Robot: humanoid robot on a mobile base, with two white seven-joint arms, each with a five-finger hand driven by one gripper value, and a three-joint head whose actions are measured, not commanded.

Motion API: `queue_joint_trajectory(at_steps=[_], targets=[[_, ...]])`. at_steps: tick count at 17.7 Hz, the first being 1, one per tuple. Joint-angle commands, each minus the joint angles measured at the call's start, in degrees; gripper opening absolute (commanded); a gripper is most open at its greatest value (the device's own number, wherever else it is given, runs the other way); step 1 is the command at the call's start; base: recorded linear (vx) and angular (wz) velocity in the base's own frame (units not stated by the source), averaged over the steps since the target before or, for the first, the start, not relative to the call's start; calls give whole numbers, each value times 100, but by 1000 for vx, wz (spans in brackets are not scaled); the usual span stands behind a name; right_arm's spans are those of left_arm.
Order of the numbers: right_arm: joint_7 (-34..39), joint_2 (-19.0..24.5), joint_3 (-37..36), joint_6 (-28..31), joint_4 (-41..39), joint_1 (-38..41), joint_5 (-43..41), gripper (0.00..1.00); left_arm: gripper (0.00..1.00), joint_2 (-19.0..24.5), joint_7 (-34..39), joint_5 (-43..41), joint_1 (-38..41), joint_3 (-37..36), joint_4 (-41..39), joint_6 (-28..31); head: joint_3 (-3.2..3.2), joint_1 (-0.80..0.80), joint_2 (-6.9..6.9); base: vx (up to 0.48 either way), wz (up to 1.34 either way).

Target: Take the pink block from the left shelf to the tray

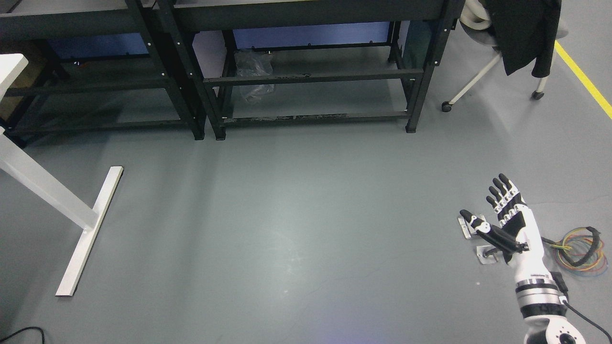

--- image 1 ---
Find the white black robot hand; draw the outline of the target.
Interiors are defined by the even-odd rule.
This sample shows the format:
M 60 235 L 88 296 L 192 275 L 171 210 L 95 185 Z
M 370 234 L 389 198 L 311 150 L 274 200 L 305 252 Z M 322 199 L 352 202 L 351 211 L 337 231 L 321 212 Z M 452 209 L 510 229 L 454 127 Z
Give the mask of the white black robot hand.
M 465 209 L 459 214 L 470 222 L 481 238 L 501 251 L 505 263 L 514 270 L 516 283 L 537 276 L 551 277 L 544 264 L 544 244 L 534 213 L 520 190 L 503 173 L 492 180 L 488 190 L 491 195 L 487 196 L 487 201 L 499 225 Z

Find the robot arm white silver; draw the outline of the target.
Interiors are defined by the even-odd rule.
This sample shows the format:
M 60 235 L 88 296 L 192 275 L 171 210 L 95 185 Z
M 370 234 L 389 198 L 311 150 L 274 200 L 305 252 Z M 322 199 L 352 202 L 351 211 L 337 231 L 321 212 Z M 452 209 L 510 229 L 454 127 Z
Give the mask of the robot arm white silver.
M 560 272 L 523 279 L 514 291 L 528 327 L 524 344 L 585 344 L 584 336 L 566 317 L 568 287 Z

